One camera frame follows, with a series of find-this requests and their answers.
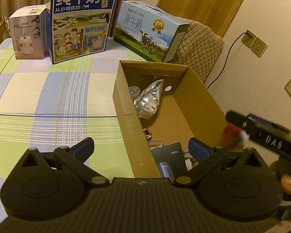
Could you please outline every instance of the humidifier picture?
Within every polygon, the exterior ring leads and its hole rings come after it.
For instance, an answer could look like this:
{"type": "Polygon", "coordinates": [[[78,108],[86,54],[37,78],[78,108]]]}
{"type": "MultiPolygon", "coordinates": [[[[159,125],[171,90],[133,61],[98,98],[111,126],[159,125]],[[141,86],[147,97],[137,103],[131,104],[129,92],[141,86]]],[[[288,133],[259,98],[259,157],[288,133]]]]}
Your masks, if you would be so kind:
{"type": "Polygon", "coordinates": [[[23,54],[31,55],[33,53],[32,41],[30,36],[23,36],[19,38],[20,49],[23,54]]]}

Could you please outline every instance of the quilted cushion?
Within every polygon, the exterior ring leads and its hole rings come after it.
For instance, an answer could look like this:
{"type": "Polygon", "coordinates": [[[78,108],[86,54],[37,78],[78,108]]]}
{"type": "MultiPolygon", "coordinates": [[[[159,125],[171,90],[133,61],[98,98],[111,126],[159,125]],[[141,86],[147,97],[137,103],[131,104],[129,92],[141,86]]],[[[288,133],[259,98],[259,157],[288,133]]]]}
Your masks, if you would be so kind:
{"type": "Polygon", "coordinates": [[[183,40],[170,63],[190,66],[204,82],[222,51],[223,38],[208,26],[181,18],[190,24],[183,40]]]}

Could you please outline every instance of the humidifier box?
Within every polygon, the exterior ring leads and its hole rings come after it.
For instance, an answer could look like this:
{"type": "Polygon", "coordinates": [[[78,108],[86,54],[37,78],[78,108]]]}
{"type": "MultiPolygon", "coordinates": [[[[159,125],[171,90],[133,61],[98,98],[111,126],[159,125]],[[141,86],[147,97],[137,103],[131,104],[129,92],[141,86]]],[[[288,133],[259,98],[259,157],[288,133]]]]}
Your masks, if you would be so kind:
{"type": "Polygon", "coordinates": [[[23,7],[10,17],[11,37],[17,60],[42,60],[46,48],[46,5],[23,7]]]}

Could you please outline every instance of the red object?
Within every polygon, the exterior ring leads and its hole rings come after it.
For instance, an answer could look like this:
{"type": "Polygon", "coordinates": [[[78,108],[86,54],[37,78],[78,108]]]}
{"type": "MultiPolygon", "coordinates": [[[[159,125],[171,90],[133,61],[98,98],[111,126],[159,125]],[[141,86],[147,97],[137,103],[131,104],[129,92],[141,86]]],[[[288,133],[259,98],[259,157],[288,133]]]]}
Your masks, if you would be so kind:
{"type": "Polygon", "coordinates": [[[222,133],[221,146],[227,149],[235,148],[241,142],[241,131],[241,128],[228,124],[222,133]]]}

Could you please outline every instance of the checkered bedsheet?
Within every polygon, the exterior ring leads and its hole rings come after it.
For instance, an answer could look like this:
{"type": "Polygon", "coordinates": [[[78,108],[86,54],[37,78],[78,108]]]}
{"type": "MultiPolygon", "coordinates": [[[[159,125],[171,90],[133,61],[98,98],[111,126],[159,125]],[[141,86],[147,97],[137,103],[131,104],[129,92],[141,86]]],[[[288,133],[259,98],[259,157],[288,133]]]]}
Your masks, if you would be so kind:
{"type": "Polygon", "coordinates": [[[56,65],[16,60],[11,39],[1,44],[0,114],[20,115],[0,116],[1,184],[28,147],[50,152],[88,136],[88,166],[110,179],[133,177],[112,100],[120,60],[143,59],[111,38],[105,52],[56,65]]]}

